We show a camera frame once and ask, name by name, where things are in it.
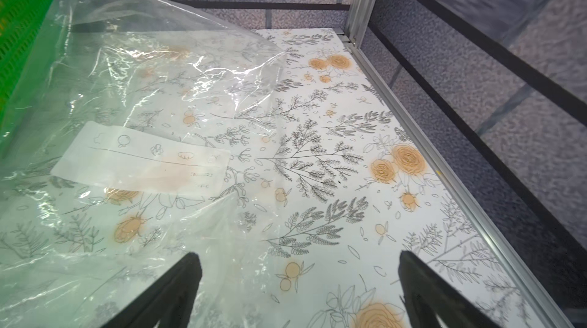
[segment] green plastic basket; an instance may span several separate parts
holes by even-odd
[[[0,123],[51,1],[0,0]]]

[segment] metal shelf frame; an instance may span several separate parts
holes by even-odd
[[[520,289],[526,301],[538,315],[545,327],[572,328],[573,325],[562,313],[554,300],[522,261],[517,252],[512,248],[503,234],[483,211],[473,195],[452,171],[449,164],[440,155],[436,147],[428,139],[414,118],[407,112],[392,90],[385,84],[383,78],[377,73],[369,59],[360,49],[367,24],[375,0],[353,0],[350,5],[349,17],[345,26],[345,34],[350,42],[344,43],[353,54],[356,62],[369,78],[375,89],[379,92],[385,104],[393,111],[402,127],[414,139],[415,145],[420,149],[430,167],[440,177],[446,189],[463,209],[467,217],[471,219],[480,236],[488,244],[502,263],[506,272],[510,275],[516,286]]]

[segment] clear plastic wrap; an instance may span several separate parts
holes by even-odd
[[[234,202],[228,195],[172,222],[131,256],[51,252],[3,266],[2,327],[100,327],[188,251],[197,251],[205,271],[190,326],[246,324],[246,309],[262,293],[252,287],[267,276],[254,271],[266,261],[250,258],[259,245],[239,227]]]
[[[54,0],[2,123],[0,276],[12,282],[0,321],[62,327],[70,316],[71,326],[98,326],[194,251],[204,278],[190,324],[261,326],[247,323],[272,270],[258,240],[276,230],[250,232],[242,207],[250,201],[270,223],[279,200],[244,184],[260,178],[252,152],[279,147],[271,94],[284,63],[266,39],[169,1]],[[53,175],[89,122],[194,147],[176,162],[207,148],[242,166],[221,168],[214,195],[181,193],[173,177],[148,192]],[[114,147],[123,151],[121,137]],[[263,147],[241,148],[253,140]],[[161,146],[147,148],[146,161],[170,162]],[[73,165],[89,174],[114,168],[111,152]],[[108,287],[92,292],[101,283]]]

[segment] black metal bar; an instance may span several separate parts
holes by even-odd
[[[412,328],[499,328],[410,251],[400,253],[398,268]]]
[[[201,279],[200,259],[187,253],[102,328],[186,328]]]
[[[489,38],[483,32],[444,7],[436,0],[416,0],[441,20],[468,38],[481,50],[488,53],[505,68],[524,80],[530,87],[540,92],[571,117],[587,126],[587,102],[582,101],[562,86],[540,73],[537,69],[520,59],[508,48]]]
[[[466,139],[471,142],[473,147],[485,158],[485,160],[497,171],[503,180],[510,185],[516,194],[526,203],[530,209],[538,216],[547,228],[558,237],[561,243],[569,249],[576,257],[583,269],[587,270],[587,251],[574,238],[569,230],[562,226],[561,222],[554,217],[550,211],[540,202],[540,200],[528,189],[528,187],[513,173],[510,168],[503,163],[498,155],[489,148],[489,146],[479,137],[479,135],[463,120],[460,115],[454,111],[449,103],[426,81],[418,70],[403,56],[402,53],[392,44],[389,39],[380,31],[373,22],[369,22],[369,28],[381,43],[392,53],[393,57],[401,66],[412,76],[416,83],[435,104],[444,112],[452,123],[463,133]]]

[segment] sticker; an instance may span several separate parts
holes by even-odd
[[[125,191],[215,196],[230,151],[87,122],[51,175]]]

